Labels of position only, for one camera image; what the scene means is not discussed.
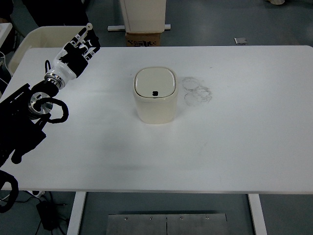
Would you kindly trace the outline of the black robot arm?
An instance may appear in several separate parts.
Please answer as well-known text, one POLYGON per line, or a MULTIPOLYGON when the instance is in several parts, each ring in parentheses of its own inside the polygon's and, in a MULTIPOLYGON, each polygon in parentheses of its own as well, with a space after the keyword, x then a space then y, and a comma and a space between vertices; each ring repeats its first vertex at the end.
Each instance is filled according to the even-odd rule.
POLYGON ((47 123, 62 123, 69 116, 67 105, 55 98, 55 84, 41 81, 33 88, 25 84, 0 104, 0 164, 7 159, 19 164, 23 155, 45 138, 47 123))

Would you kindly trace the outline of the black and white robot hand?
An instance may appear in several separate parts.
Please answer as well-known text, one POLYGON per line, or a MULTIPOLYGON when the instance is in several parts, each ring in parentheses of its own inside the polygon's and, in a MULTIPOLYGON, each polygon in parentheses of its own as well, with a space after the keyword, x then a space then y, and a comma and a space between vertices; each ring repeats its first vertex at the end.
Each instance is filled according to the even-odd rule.
POLYGON ((63 89, 70 80, 83 73, 99 49, 99 38, 92 24, 88 23, 59 51, 45 74, 45 80, 56 85, 59 90, 63 89))

